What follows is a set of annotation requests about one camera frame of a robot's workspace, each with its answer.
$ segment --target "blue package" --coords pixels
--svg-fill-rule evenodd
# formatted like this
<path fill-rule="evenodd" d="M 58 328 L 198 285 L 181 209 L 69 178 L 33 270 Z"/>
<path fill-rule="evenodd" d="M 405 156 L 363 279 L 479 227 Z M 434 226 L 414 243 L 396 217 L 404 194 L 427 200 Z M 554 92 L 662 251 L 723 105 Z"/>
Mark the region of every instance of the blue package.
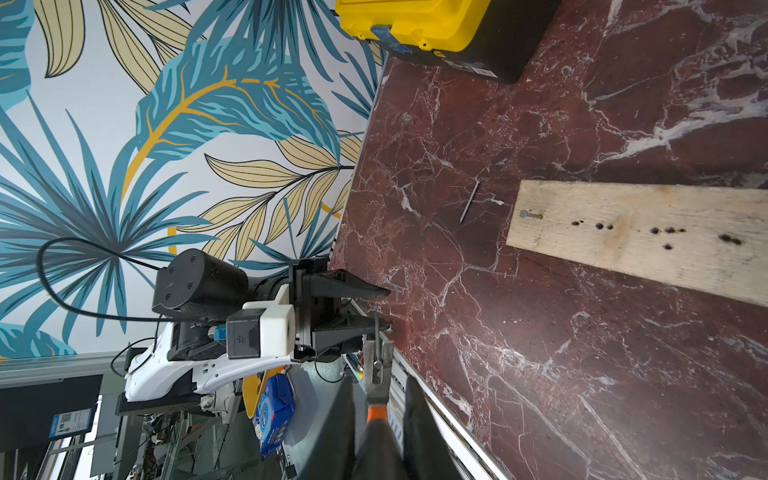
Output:
<path fill-rule="evenodd" d="M 261 441 L 261 455 L 266 457 L 280 446 L 295 409 L 288 377 L 278 373 L 268 378 L 257 414 L 253 416 L 253 427 Z"/>

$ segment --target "yellow toolbox lid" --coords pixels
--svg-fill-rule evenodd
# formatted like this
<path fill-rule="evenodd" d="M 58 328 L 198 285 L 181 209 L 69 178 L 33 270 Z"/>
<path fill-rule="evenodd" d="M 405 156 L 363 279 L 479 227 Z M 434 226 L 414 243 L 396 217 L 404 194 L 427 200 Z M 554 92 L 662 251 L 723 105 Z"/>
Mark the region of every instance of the yellow toolbox lid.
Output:
<path fill-rule="evenodd" d="M 379 40 L 374 25 L 391 25 L 400 43 L 422 50 L 461 51 L 475 36 L 491 0 L 336 0 L 341 28 Z"/>

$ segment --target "black cable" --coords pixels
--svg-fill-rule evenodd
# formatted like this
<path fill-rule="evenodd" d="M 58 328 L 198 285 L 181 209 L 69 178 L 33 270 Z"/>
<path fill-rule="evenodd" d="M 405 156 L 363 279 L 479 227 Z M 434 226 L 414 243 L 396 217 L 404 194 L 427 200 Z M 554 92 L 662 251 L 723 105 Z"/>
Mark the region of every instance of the black cable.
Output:
<path fill-rule="evenodd" d="M 160 429 L 159 432 L 155 432 L 154 434 L 158 435 L 160 432 L 164 432 L 165 430 L 168 430 L 170 427 L 172 427 L 172 425 L 169 425 L 169 426 L 165 427 L 164 429 Z M 147 435 L 147 438 L 145 438 L 144 441 L 142 443 L 140 443 L 138 447 L 136 447 L 136 450 L 134 450 L 134 453 L 139 453 L 139 450 L 141 450 L 141 446 L 143 444 L 147 443 L 147 440 L 150 440 L 151 438 L 152 438 L 152 435 Z M 113 463 L 112 466 L 115 466 L 115 465 L 117 465 L 118 463 L 120 463 L 122 461 L 123 461 L 123 459 L 121 458 L 120 460 L 117 460 L 115 463 Z"/>
<path fill-rule="evenodd" d="M 341 378 L 331 382 L 330 380 L 326 379 L 326 377 L 320 375 L 320 371 L 317 369 L 317 361 L 315 361 L 314 364 L 315 364 L 315 372 L 317 373 L 317 376 L 320 377 L 321 379 L 325 380 L 326 382 L 328 382 L 328 383 L 338 383 L 338 382 L 341 382 L 342 380 L 344 380 L 344 371 L 343 370 L 341 372 Z"/>
<path fill-rule="evenodd" d="M 142 443 L 140 443 L 138 447 L 136 447 L 136 451 L 133 452 L 133 453 L 139 453 L 139 450 L 141 449 L 141 446 L 143 444 L 147 443 L 147 440 L 149 440 L 150 438 L 152 438 L 152 437 L 149 436 L 149 437 L 145 438 L 144 441 Z M 114 467 L 115 465 L 117 465 L 118 463 L 120 463 L 122 461 L 123 461 L 123 459 L 121 458 L 120 460 L 117 460 L 115 463 L 113 463 L 112 466 Z"/>
<path fill-rule="evenodd" d="M 122 349 L 122 350 L 121 350 L 121 351 L 120 351 L 120 352 L 119 352 L 117 355 L 115 355 L 115 356 L 114 356 L 114 358 L 112 359 L 112 361 L 111 361 L 111 362 L 109 362 L 109 368 L 110 368 L 110 369 L 112 369 L 112 372 L 114 372 L 114 374 L 115 374 L 115 375 L 117 375 L 117 376 L 119 376 L 120 378 L 123 378 L 123 377 L 125 376 L 125 373 L 121 375 L 120 373 L 118 373 L 118 371 L 117 371 L 117 370 L 115 370 L 115 369 L 114 369 L 114 361 L 115 361 L 115 360 L 117 360 L 117 359 L 118 359 L 118 357 L 120 357 L 120 355 L 122 355 L 123 353 L 125 353 L 125 351 L 126 351 L 126 350 L 130 349 L 132 346 L 136 345 L 137 343 L 139 343 L 139 342 L 143 342 L 143 341 L 145 341 L 145 340 L 152 340 L 153 338 L 157 338 L 157 337 L 151 337 L 151 336 L 148 336 L 147 338 L 143 338 L 143 339 L 139 339 L 139 340 L 136 340 L 136 341 L 135 341 L 135 342 L 133 342 L 133 343 L 128 343 L 128 346 L 127 346 L 127 347 L 125 347 L 124 349 Z"/>
<path fill-rule="evenodd" d="M 150 265 L 149 263 L 144 263 L 140 260 L 135 260 L 130 257 L 126 257 L 122 253 L 114 252 L 113 250 L 108 249 L 107 247 L 102 247 L 98 243 L 91 242 L 90 240 L 85 240 L 82 238 L 77 237 L 59 237 L 54 238 L 53 240 L 49 240 L 42 244 L 42 246 L 38 249 L 38 254 L 35 258 L 35 270 L 37 270 L 38 278 L 40 279 L 40 284 L 43 286 L 43 289 L 45 289 L 46 292 L 48 292 L 48 295 L 51 296 L 51 300 L 56 302 L 57 305 L 59 305 L 61 308 L 77 313 L 78 315 L 83 316 L 92 316 L 94 318 L 99 319 L 109 319 L 109 320 L 121 320 L 125 322 L 157 322 L 157 318 L 153 317 L 146 317 L 146 316 L 122 316 L 122 315 L 110 315 L 108 313 L 98 313 L 98 312 L 88 312 L 87 310 L 81 310 L 77 307 L 74 307 L 68 303 L 66 303 L 64 300 L 62 300 L 56 292 L 53 291 L 51 288 L 51 284 L 48 282 L 48 278 L 45 277 L 45 268 L 43 267 L 43 255 L 45 254 L 45 251 L 53 244 L 55 243 L 61 243 L 61 242 L 80 242 L 85 243 L 86 245 L 90 245 L 93 248 L 96 248 L 98 250 L 101 250 L 103 252 L 109 253 L 111 255 L 114 255 L 118 258 L 121 258 L 123 260 L 126 260 L 127 262 L 136 263 L 137 265 L 145 266 L 147 268 L 151 268 L 152 270 L 159 270 L 158 267 L 155 265 Z M 172 318 L 169 319 L 171 322 L 174 323 L 202 323 L 206 324 L 206 320 L 199 319 L 199 318 L 192 318 L 192 317 L 181 317 L 181 318 Z"/>
<path fill-rule="evenodd" d="M 160 330 L 160 322 L 157 322 L 157 325 L 155 325 L 155 326 L 154 326 L 154 343 L 152 344 L 152 353 L 154 353 L 154 352 L 155 352 L 155 350 L 157 349 L 157 332 L 158 332 L 159 330 Z M 136 345 L 136 344 L 137 344 L 137 343 L 139 343 L 139 342 L 143 342 L 143 341 L 145 341 L 146 339 L 136 340 L 136 341 L 135 341 L 135 342 L 133 342 L 133 343 L 129 343 L 129 344 L 128 344 L 128 346 L 127 346 L 127 347 L 125 347 L 125 348 L 123 349 L 123 351 L 122 351 L 122 352 L 120 352 L 120 353 L 118 353 L 117 355 L 115 355 L 115 356 L 114 356 L 114 358 L 112 359 L 112 361 L 111 361 L 111 362 L 109 362 L 109 368 L 111 368 L 111 369 L 112 369 L 112 372 L 114 372 L 114 374 L 115 374 L 115 375 L 119 376 L 120 378 L 123 378 L 123 377 L 125 376 L 125 373 L 128 373 L 128 370 L 126 370 L 126 371 L 125 371 L 125 373 L 124 373 L 123 375 L 119 374 L 119 373 L 118 373 L 118 371 L 114 369 L 114 361 L 115 361 L 115 360 L 117 360 L 117 359 L 118 359 L 118 357 L 119 357 L 120 355 L 122 355 L 122 354 L 123 354 L 123 352 L 124 352 L 125 350 L 127 350 L 127 349 L 130 349 L 132 346 Z M 148 362 L 150 358 L 152 358 L 152 356 L 147 356 L 147 358 L 145 358 L 145 359 L 144 359 L 144 361 L 143 361 L 143 362 L 142 362 L 142 363 L 141 363 L 141 364 L 140 364 L 138 367 L 136 367 L 136 368 L 134 369 L 134 372 L 135 372 L 136 370 L 139 370 L 139 369 L 140 369 L 142 366 L 144 366 L 144 364 L 145 364 L 146 362 Z"/>

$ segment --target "red marble surface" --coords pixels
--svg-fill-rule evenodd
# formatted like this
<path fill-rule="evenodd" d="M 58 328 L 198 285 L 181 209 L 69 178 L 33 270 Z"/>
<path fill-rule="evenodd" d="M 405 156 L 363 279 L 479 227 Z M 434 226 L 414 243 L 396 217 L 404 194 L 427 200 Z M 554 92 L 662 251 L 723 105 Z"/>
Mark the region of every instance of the red marble surface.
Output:
<path fill-rule="evenodd" d="M 524 178 L 767 188 L 766 10 L 564 0 L 511 86 L 389 63 L 333 266 L 515 478 L 768 475 L 767 309 L 505 246 Z"/>

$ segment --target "tropical leaf wallpaper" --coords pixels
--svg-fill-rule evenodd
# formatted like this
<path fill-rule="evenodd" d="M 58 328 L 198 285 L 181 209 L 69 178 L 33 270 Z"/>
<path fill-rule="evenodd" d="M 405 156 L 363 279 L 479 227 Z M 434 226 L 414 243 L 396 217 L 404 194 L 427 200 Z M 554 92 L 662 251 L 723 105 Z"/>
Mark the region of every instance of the tropical leaf wallpaper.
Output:
<path fill-rule="evenodd" d="M 11 0 L 0 22 L 0 359 L 154 331 L 53 304 L 56 237 L 251 276 L 330 255 L 382 66 L 333 0 Z M 77 307 L 152 315 L 152 270 L 79 243 L 44 265 Z"/>

